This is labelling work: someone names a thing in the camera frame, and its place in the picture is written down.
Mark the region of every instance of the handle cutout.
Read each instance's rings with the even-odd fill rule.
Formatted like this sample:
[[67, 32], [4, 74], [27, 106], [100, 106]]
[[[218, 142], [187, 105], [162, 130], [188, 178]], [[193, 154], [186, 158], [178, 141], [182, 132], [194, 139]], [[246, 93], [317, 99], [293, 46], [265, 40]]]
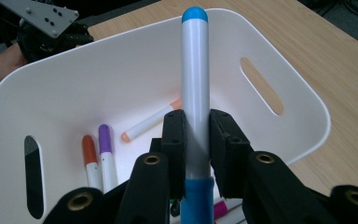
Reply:
[[284, 112], [284, 106], [281, 98], [271, 88], [267, 81], [263, 78], [260, 72], [255, 68], [252, 62], [246, 58], [241, 58], [242, 72], [248, 77], [249, 81], [255, 87], [255, 90], [263, 98], [268, 108], [278, 116], [281, 116]]
[[31, 216], [39, 219], [43, 216], [44, 212], [42, 172], [39, 146], [30, 135], [24, 139], [24, 155], [27, 207]]

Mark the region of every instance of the purple marker cap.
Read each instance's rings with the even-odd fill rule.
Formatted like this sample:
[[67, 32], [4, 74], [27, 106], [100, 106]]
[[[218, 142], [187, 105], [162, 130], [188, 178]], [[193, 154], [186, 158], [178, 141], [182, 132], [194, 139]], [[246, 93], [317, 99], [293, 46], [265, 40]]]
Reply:
[[99, 135], [98, 140], [100, 142], [100, 154], [102, 154], [104, 152], [113, 153], [113, 151], [112, 151], [112, 142], [110, 140], [109, 126], [107, 126], [106, 124], [102, 124], [98, 128], [98, 135]]

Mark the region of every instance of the blue marker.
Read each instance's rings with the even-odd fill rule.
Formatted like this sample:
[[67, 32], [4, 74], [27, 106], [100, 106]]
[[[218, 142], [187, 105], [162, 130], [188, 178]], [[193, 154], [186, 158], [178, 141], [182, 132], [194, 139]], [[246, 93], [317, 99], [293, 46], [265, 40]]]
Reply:
[[189, 8], [182, 17], [182, 108], [187, 143], [181, 222], [212, 224], [208, 16], [200, 7]]

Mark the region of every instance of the white plastic bin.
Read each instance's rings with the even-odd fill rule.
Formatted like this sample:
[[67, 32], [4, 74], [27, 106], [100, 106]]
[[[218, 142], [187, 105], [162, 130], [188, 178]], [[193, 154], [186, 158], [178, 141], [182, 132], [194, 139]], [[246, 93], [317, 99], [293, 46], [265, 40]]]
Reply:
[[[211, 107], [228, 112], [255, 150], [288, 164], [317, 149], [330, 130], [326, 106], [241, 15], [208, 9]], [[42, 223], [65, 193], [87, 186], [81, 140], [114, 129], [119, 183], [161, 137], [162, 124], [123, 143], [120, 135], [180, 97], [181, 18], [161, 21], [29, 64], [0, 84], [0, 223]], [[241, 69], [246, 57], [282, 100], [274, 114]], [[40, 148], [44, 215], [26, 203], [24, 139]]]

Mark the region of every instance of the purple marker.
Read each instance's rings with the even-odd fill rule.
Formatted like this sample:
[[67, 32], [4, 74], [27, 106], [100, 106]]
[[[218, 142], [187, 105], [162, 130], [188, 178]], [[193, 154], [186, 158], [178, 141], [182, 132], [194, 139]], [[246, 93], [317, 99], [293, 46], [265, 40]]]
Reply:
[[112, 141], [110, 129], [106, 124], [102, 124], [98, 129], [101, 166], [103, 170], [103, 193], [109, 192], [117, 186], [117, 174], [115, 162], [113, 160]]

